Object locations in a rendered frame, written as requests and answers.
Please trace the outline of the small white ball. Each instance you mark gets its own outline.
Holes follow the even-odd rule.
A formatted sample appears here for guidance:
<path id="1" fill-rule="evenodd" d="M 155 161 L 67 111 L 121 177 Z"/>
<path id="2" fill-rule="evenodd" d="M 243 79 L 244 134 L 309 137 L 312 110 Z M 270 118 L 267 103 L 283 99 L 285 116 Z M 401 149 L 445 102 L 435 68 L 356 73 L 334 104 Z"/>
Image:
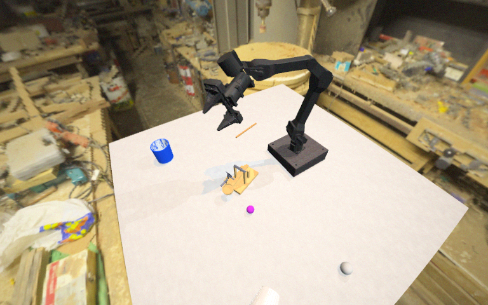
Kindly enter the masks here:
<path id="1" fill-rule="evenodd" d="M 340 270 L 344 273 L 344 275 L 350 275 L 353 272 L 353 266 L 349 262 L 343 262 Z"/>

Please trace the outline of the blue cup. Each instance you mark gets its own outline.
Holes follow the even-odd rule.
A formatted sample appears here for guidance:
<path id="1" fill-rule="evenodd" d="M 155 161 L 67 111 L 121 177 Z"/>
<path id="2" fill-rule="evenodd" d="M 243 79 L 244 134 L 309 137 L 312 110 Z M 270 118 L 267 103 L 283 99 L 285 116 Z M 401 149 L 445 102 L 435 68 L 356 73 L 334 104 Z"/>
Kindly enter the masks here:
<path id="1" fill-rule="evenodd" d="M 167 139 L 155 140 L 150 148 L 160 164 L 167 165 L 173 160 L 173 153 Z"/>

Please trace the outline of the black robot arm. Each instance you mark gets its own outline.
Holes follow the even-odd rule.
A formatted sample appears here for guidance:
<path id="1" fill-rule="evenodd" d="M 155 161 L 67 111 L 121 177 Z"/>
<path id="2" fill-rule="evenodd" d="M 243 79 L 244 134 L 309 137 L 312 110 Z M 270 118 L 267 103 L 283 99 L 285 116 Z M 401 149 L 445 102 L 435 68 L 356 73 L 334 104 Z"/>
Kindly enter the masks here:
<path id="1" fill-rule="evenodd" d="M 244 92 L 247 88 L 255 87 L 254 80 L 250 76 L 256 81 L 262 81 L 275 74 L 308 69 L 311 73 L 309 89 L 296 117 L 292 121 L 289 120 L 286 126 L 291 138 L 288 149 L 296 154 L 305 149 L 303 146 L 307 142 L 304 135 L 305 122 L 321 92 L 326 90 L 333 80 L 333 74 L 329 70 L 321 66 L 311 55 L 278 60 L 256 58 L 252 61 L 241 61 L 234 50 L 223 54 L 217 63 L 227 77 L 233 78 L 231 81 L 236 81 L 243 87 Z"/>

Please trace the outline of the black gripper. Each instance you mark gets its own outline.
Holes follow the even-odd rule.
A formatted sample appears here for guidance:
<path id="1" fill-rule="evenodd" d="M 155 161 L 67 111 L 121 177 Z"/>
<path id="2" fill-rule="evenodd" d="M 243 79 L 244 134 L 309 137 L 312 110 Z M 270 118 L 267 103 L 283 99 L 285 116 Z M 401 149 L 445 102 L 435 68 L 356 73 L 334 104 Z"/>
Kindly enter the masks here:
<path id="1" fill-rule="evenodd" d="M 227 111 L 224 115 L 224 119 L 221 121 L 217 128 L 217 131 L 224 129 L 225 127 L 234 123 L 241 123 L 243 116 L 240 111 L 234 110 L 233 106 L 237 106 L 237 101 L 244 97 L 243 87 L 236 81 L 226 83 L 225 87 L 220 79 L 208 79 L 204 83 L 205 90 L 207 91 L 207 101 L 202 110 L 205 114 L 208 112 L 219 100 L 224 104 Z"/>

